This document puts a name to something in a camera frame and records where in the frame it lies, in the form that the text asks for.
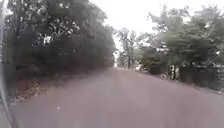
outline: tree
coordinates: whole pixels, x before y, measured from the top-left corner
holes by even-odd
[[[164,6],[159,17],[151,13],[149,17],[156,23],[154,29],[157,31],[150,47],[157,50],[147,53],[153,56],[163,51],[167,59],[155,58],[167,60],[168,75],[175,80],[219,88],[213,84],[218,81],[218,65],[223,64],[224,16],[221,11],[216,6],[209,6],[190,16],[187,7],[168,10]],[[143,54],[142,59],[145,59],[143,64],[155,61],[147,58],[147,54]]]
[[[6,73],[14,67],[17,76],[27,78],[113,65],[113,29],[88,0],[10,0],[8,8]]]
[[[117,37],[119,38],[119,41],[122,43],[123,52],[120,53],[120,59],[122,60],[121,63],[124,65],[125,58],[127,58],[127,67],[131,68],[135,64],[135,48],[136,44],[138,42],[137,35],[134,31],[129,31],[126,28],[123,28],[117,32]]]

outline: foliage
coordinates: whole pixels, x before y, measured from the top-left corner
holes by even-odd
[[[156,74],[219,89],[224,14],[216,6],[204,7],[192,16],[187,7],[168,10],[164,6],[160,16],[150,13],[149,17],[156,24],[157,34],[148,36],[151,45],[142,54],[143,67],[153,74],[156,67]]]
[[[116,35],[120,39],[119,41],[123,48],[123,52],[120,53],[118,58],[119,65],[131,68],[134,66],[136,61],[134,53],[138,43],[137,35],[134,31],[130,31],[126,28],[119,30]]]
[[[8,8],[3,50],[8,79],[15,72],[27,78],[113,65],[113,29],[88,0],[10,0]]]

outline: overcast sky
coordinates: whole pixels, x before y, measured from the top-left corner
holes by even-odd
[[[191,10],[198,10],[202,5],[219,5],[224,7],[224,0],[90,0],[103,9],[108,17],[108,23],[115,28],[126,27],[128,29],[145,32],[152,26],[147,21],[148,12],[159,14],[160,5],[166,4],[168,8],[183,8],[186,5]]]

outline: tree trunk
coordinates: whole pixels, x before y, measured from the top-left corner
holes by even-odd
[[[128,55],[128,68],[131,68],[131,57]]]

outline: asphalt road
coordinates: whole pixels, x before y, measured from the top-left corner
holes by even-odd
[[[20,128],[224,128],[224,98],[108,69],[13,106]]]

